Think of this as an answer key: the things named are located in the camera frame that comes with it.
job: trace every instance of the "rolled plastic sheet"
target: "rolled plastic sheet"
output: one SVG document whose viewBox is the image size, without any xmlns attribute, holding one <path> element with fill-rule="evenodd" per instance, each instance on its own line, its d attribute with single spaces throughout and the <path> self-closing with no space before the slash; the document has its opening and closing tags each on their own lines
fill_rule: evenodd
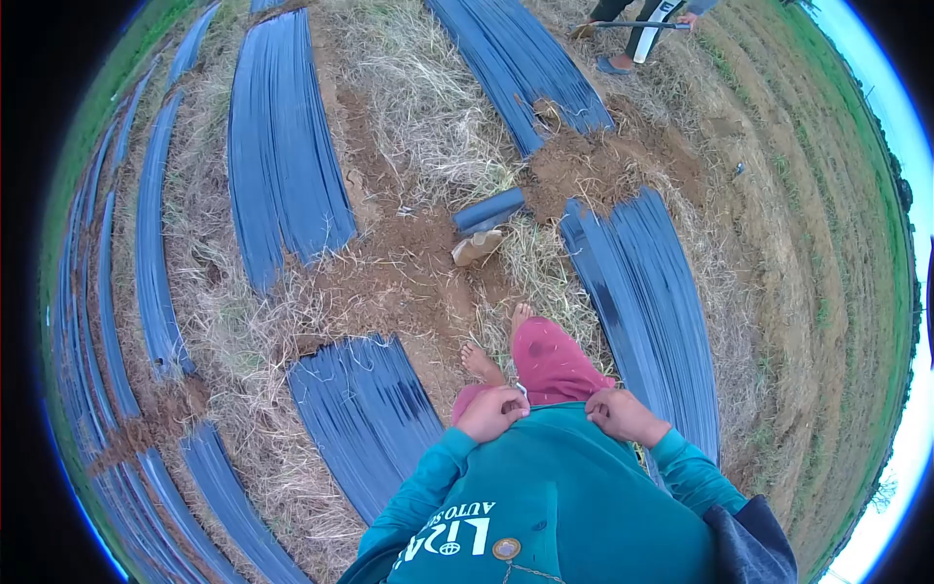
<svg viewBox="0 0 934 584">
<path fill-rule="evenodd" d="M 113 231 L 114 192 L 107 195 L 104 218 L 101 223 L 101 242 L 98 247 L 97 261 L 97 308 L 101 319 L 101 338 L 104 341 L 104 356 L 107 373 L 113 385 L 117 409 L 123 418 L 139 416 L 139 404 L 130 389 L 130 380 L 126 377 L 120 341 L 117 338 L 117 323 L 114 320 L 113 291 L 110 283 L 110 240 Z"/>
<path fill-rule="evenodd" d="M 600 97 L 558 41 L 518 0 L 425 0 L 444 25 L 523 158 L 545 143 L 533 104 L 551 100 L 580 134 L 612 128 Z"/>
<path fill-rule="evenodd" d="M 207 27 L 218 8 L 220 8 L 220 1 L 207 7 L 207 10 L 191 26 L 185 38 L 178 43 L 176 56 L 169 67 L 169 77 L 165 80 L 166 91 L 181 77 L 182 73 L 191 69 L 195 61 L 198 60 L 198 49 L 201 47 L 201 41 L 205 37 Z"/>
<path fill-rule="evenodd" d="M 181 99 L 181 91 L 173 95 L 152 124 L 136 202 L 136 298 L 146 351 L 157 377 L 170 375 L 176 366 L 186 374 L 195 370 L 178 330 L 163 249 L 165 156 Z"/>
<path fill-rule="evenodd" d="M 253 12 L 263 12 L 269 8 L 275 8 L 285 4 L 286 0 L 250 0 L 249 1 L 249 11 L 252 14 Z"/>
<path fill-rule="evenodd" d="M 97 357 L 94 354 L 94 344 L 91 339 L 91 323 L 88 319 L 88 256 L 90 250 L 84 251 L 84 262 L 81 264 L 81 352 L 83 361 L 88 365 L 88 371 L 91 373 L 91 389 L 94 392 L 94 398 L 100 407 L 101 414 L 104 416 L 104 423 L 110 431 L 117 431 L 117 419 L 114 418 L 114 412 L 110 408 L 110 400 L 107 399 L 107 393 L 104 389 L 104 378 L 101 377 L 101 369 L 97 365 Z"/>
<path fill-rule="evenodd" d="M 311 580 L 279 546 L 247 498 L 211 422 L 181 439 L 185 464 L 227 535 L 270 582 L 309 584 Z"/>
<path fill-rule="evenodd" d="M 371 525 L 443 431 L 402 343 L 372 335 L 322 347 L 288 382 L 318 452 Z"/>
<path fill-rule="evenodd" d="M 136 117 L 136 108 L 139 107 L 139 98 L 143 96 L 143 91 L 146 90 L 146 86 L 149 84 L 149 78 L 152 77 L 152 72 L 156 70 L 156 65 L 159 64 L 159 59 L 160 57 L 156 56 L 156 58 L 152 60 L 149 71 L 136 83 L 136 89 L 134 89 L 133 97 L 130 99 L 130 106 L 127 107 L 126 115 L 123 116 L 123 125 L 120 127 L 120 133 L 117 134 L 117 146 L 114 150 L 114 157 L 110 160 L 111 175 L 114 174 L 114 171 L 117 170 L 117 166 L 119 166 L 126 157 L 126 150 L 130 143 L 130 129 L 133 127 L 133 119 Z"/>
<path fill-rule="evenodd" d="M 282 244 L 309 264 L 356 232 L 318 91 L 307 10 L 247 32 L 227 134 L 233 225 L 247 277 L 266 294 Z"/>
<path fill-rule="evenodd" d="M 120 105 L 117 106 L 118 114 L 120 113 L 120 109 L 122 107 L 123 102 L 120 102 Z M 112 121 L 107 127 L 107 131 L 104 134 L 104 139 L 101 140 L 101 147 L 97 150 L 97 156 L 94 159 L 94 166 L 90 170 L 91 180 L 88 184 L 88 209 L 84 215 L 85 228 L 88 228 L 91 225 L 91 218 L 94 216 L 94 204 L 97 201 L 97 183 L 98 179 L 101 177 L 101 166 L 104 165 L 104 158 L 107 156 L 107 147 L 110 146 L 110 138 L 114 135 L 114 129 L 116 127 L 116 120 Z"/>
<path fill-rule="evenodd" d="M 624 385 L 719 464 L 710 341 L 661 197 L 643 186 L 637 198 L 616 205 L 609 219 L 584 210 L 579 201 L 568 201 L 561 234 Z"/>
<path fill-rule="evenodd" d="M 524 206 L 522 191 L 514 187 L 458 211 L 451 220 L 458 226 L 458 235 L 466 237 L 509 221 Z"/>
<path fill-rule="evenodd" d="M 206 584 L 206 579 L 194 568 L 165 531 L 152 502 L 142 492 L 136 471 L 127 463 L 109 466 L 95 478 L 98 495 L 109 512 L 111 523 L 120 533 L 121 539 L 138 550 L 153 570 L 160 575 L 158 581 Z"/>
<path fill-rule="evenodd" d="M 205 563 L 226 584 L 247 584 L 247 581 L 236 573 L 227 558 L 218 551 L 189 511 L 184 499 L 178 494 L 172 478 L 169 477 L 168 471 L 165 470 L 159 451 L 150 448 L 146 452 L 137 453 L 136 459 L 142 466 L 143 474 L 146 475 L 152 489 L 156 491 L 163 508 L 172 516 L 182 535 Z"/>
<path fill-rule="evenodd" d="M 56 377 L 62 395 L 65 417 L 75 437 L 78 457 L 89 464 L 107 446 L 101 421 L 94 411 L 92 389 L 85 369 L 86 358 L 83 331 L 80 327 L 78 298 L 79 287 L 72 280 L 81 271 L 78 262 L 78 232 L 87 189 L 78 190 L 72 201 L 68 231 L 59 258 L 58 290 L 55 293 L 55 319 L 52 323 L 52 348 L 55 353 Z"/>
</svg>

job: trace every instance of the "pink shorts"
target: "pink shorts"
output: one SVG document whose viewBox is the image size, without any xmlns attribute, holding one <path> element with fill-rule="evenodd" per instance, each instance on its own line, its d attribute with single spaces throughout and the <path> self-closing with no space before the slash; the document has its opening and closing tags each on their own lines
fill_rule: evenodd
<svg viewBox="0 0 934 584">
<path fill-rule="evenodd" d="M 529 404 L 544 406 L 585 402 L 592 394 L 615 386 L 612 377 L 600 374 L 580 346 L 556 323 L 531 317 L 519 325 L 513 339 L 513 362 Z M 460 390 L 451 410 L 456 424 L 474 398 L 490 385 L 468 385 Z"/>
</svg>

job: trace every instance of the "hand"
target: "hand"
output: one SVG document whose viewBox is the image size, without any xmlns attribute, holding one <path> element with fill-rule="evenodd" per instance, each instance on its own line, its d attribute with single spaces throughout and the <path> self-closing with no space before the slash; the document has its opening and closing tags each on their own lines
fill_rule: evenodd
<svg viewBox="0 0 934 584">
<path fill-rule="evenodd" d="M 675 22 L 680 22 L 682 24 L 690 24 L 691 30 L 694 30 L 694 23 L 698 21 L 699 16 L 693 12 L 685 12 L 681 16 L 674 19 Z"/>
<path fill-rule="evenodd" d="M 499 438 L 513 422 L 529 415 L 529 400 L 508 385 L 480 392 L 460 416 L 455 428 L 483 444 Z"/>
<path fill-rule="evenodd" d="M 652 449 L 665 437 L 672 425 L 659 420 L 629 390 L 601 390 L 590 396 L 584 406 L 587 420 L 600 426 L 603 433 L 616 440 L 638 442 Z"/>
</svg>

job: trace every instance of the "chain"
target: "chain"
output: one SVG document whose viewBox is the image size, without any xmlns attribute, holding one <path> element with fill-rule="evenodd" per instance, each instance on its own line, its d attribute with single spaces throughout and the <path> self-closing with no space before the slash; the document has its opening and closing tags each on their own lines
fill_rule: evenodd
<svg viewBox="0 0 934 584">
<path fill-rule="evenodd" d="M 565 584 L 564 580 L 562 580 L 561 578 L 557 576 L 552 576 L 550 574 L 546 574 L 545 572 L 539 572 L 538 570 L 532 570 L 531 568 L 527 568 L 517 563 L 513 563 L 512 560 L 509 560 L 506 563 L 509 565 L 509 567 L 506 568 L 506 575 L 502 577 L 502 584 L 506 584 L 506 582 L 509 581 L 509 575 L 513 571 L 513 566 L 516 568 L 516 570 L 522 570 L 523 572 L 535 574 L 536 576 L 546 577 L 550 580 L 555 580 L 556 582 L 558 582 L 558 584 Z"/>
</svg>

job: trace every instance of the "white stripe on pants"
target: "white stripe on pants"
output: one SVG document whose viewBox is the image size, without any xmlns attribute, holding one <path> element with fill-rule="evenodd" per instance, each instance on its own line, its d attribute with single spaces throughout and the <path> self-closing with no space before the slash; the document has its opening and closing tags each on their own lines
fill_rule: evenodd
<svg viewBox="0 0 934 584">
<path fill-rule="evenodd" d="M 652 22 L 661 22 L 669 13 L 678 6 L 678 2 L 670 2 L 669 0 L 662 0 L 658 3 L 658 6 L 652 12 L 652 16 L 649 17 L 649 21 Z M 648 50 L 652 48 L 652 42 L 655 40 L 655 35 L 658 34 L 657 28 L 644 28 L 642 35 L 639 37 L 639 44 L 636 45 L 636 54 L 632 56 L 632 61 L 635 63 L 645 63 L 645 57 L 648 56 Z"/>
</svg>

